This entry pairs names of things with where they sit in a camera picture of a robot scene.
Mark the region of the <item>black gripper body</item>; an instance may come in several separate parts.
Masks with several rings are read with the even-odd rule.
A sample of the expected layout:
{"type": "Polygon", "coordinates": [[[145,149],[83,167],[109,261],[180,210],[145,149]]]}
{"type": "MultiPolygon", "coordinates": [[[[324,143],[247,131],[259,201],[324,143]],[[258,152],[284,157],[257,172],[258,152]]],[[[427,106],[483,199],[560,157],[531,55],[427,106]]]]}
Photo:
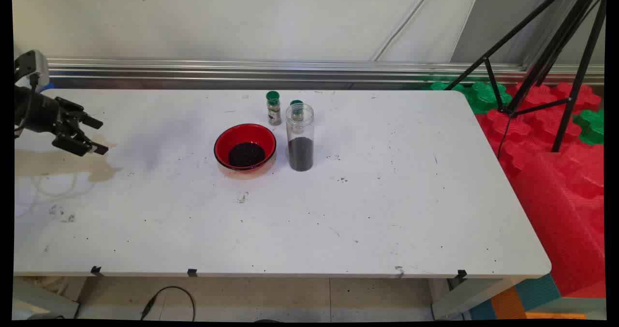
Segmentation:
{"type": "Polygon", "coordinates": [[[62,99],[35,92],[30,101],[31,94],[31,89],[27,87],[14,87],[14,124],[18,127],[27,118],[25,130],[57,135],[62,99]]]}

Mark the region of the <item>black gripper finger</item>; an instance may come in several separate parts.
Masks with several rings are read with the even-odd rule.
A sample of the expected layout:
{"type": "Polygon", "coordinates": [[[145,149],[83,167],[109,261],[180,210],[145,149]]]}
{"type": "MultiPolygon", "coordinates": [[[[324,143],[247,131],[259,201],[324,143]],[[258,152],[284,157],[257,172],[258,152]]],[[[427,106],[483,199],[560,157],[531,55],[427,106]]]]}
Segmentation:
{"type": "Polygon", "coordinates": [[[68,151],[73,155],[83,157],[87,153],[105,155],[109,148],[103,144],[93,142],[80,129],[78,121],[64,121],[55,126],[55,136],[52,145],[60,150],[68,151]]]}
{"type": "Polygon", "coordinates": [[[83,106],[61,97],[57,98],[57,102],[60,105],[60,108],[64,111],[65,118],[74,119],[79,123],[92,127],[93,129],[100,129],[103,126],[103,122],[86,113],[83,106]]]}

